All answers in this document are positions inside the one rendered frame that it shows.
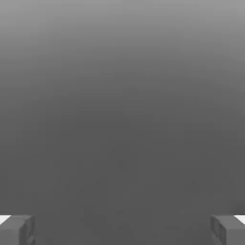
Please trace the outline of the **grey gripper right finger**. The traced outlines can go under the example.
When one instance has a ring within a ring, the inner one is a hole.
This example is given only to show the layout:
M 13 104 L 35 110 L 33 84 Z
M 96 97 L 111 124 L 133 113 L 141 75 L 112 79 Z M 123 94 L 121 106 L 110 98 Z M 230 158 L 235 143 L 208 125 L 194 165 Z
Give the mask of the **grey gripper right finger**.
M 213 245 L 245 245 L 245 215 L 212 215 Z

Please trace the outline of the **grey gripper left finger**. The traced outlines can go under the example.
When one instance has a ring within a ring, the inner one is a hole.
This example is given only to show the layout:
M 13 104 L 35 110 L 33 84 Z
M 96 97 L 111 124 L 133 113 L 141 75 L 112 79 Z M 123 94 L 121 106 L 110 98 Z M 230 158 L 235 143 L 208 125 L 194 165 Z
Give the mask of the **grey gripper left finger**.
M 35 216 L 0 214 L 0 245 L 36 245 Z

